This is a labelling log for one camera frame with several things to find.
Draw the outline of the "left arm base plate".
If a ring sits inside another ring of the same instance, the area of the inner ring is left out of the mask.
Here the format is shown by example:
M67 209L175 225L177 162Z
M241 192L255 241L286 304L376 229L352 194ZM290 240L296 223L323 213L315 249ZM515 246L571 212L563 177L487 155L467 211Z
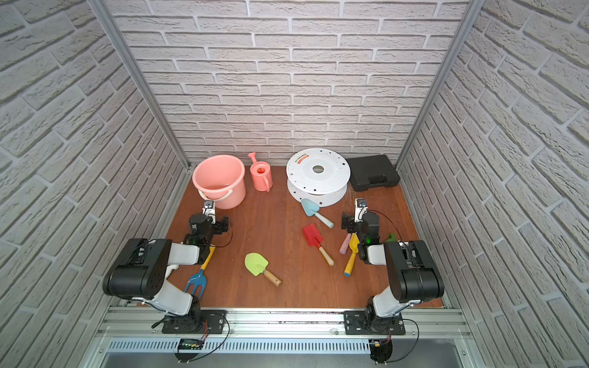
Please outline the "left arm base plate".
M166 317L163 334L222 334L226 310L201 310L182 317Z

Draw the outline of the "pink watering can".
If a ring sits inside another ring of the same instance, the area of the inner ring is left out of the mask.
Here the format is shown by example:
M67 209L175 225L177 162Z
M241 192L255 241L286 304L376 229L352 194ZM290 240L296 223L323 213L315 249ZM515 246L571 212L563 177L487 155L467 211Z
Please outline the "pink watering can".
M252 160L250 173L255 189L259 192L269 192L273 186L271 166L267 162L258 161L255 152L250 153L248 157Z

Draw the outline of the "purple scoop pink handle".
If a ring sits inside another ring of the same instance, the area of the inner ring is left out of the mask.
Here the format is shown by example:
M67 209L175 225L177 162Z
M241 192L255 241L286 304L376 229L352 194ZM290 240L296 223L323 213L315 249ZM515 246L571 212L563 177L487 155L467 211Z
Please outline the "purple scoop pink handle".
M346 252L349 248L350 240L351 240L351 233L348 233L339 248L340 254L342 254L342 255L346 254Z

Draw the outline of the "red shovel wooden handle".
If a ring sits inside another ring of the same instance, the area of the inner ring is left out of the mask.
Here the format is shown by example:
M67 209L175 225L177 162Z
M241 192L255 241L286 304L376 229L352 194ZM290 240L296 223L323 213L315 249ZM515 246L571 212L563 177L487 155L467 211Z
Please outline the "red shovel wooden handle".
M325 261L330 265L334 266L333 258L326 252L326 250L322 246L322 242L324 238L322 237L321 233L319 232L317 226L315 224L306 225L302 232L305 236L305 240L307 244L312 248L317 248L322 256L324 257Z

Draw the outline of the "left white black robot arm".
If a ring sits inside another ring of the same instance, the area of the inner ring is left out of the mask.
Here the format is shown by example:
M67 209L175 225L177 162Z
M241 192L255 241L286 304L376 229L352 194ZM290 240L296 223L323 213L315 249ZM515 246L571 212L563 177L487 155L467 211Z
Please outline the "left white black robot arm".
M195 214L190 232L181 243L170 239L130 239L103 280L104 294L149 305L164 316L152 327L164 334L222 334L225 312L203 312L200 307L207 285L206 267L216 249L213 237L229 229L227 217ZM168 281L181 265L199 265L187 286L180 290Z

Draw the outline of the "green shovel wooden handle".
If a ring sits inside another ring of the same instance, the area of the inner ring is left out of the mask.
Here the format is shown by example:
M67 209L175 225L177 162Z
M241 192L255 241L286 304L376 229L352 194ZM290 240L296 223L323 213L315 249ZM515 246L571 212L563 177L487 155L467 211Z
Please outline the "green shovel wooden handle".
M248 253L245 256L245 266L254 276L264 275L273 285L279 287L282 281L267 269L268 260L259 253Z

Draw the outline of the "teal trowel light handle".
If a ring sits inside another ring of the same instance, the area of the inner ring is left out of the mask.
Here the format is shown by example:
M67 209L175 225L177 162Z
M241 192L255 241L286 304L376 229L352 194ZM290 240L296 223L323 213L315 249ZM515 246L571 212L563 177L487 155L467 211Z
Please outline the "teal trowel light handle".
M320 208L321 208L319 205L315 204L310 199L302 199L301 204L302 204L303 210L305 211L306 216L309 216L309 217L315 216L322 223L324 223L328 228L334 228L334 223L319 213Z

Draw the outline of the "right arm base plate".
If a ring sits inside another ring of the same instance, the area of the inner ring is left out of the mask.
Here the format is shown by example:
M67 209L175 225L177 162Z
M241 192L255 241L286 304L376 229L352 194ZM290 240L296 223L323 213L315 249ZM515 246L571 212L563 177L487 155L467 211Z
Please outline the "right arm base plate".
M397 317L377 317L366 310L343 312L346 335L392 335L406 334L400 315Z

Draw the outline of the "pink plastic bucket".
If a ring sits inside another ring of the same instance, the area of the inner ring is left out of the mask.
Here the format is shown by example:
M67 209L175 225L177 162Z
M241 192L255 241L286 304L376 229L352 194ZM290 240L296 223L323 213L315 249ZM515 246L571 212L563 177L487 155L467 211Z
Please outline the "pink plastic bucket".
M205 159L193 171L192 182L199 195L218 209L236 208L245 199L245 166L235 156Z

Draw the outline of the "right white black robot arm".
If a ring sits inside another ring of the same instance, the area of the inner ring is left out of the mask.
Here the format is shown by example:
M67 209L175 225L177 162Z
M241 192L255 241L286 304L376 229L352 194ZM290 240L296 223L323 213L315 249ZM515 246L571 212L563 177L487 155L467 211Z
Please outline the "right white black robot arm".
M347 335L403 335L401 312L440 298L445 285L426 243L381 242L380 217L366 212L359 218L343 214L341 227L358 237L359 259L387 268L388 286L369 298L363 311L345 311Z

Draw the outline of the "yellow scoop blue tip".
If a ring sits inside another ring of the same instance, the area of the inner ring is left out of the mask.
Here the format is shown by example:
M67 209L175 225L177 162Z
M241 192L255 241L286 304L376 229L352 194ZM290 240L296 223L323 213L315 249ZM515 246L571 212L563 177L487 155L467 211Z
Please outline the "yellow scoop blue tip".
M359 244L360 244L360 241L359 241L359 238L357 237L357 234L353 233L351 235L351 239L348 244L349 249L351 250L351 255L348 259L348 263L346 265L345 272L344 272L344 275L348 278L351 277L352 271L354 269L354 263L355 263L355 259L356 259L357 253L358 253Z

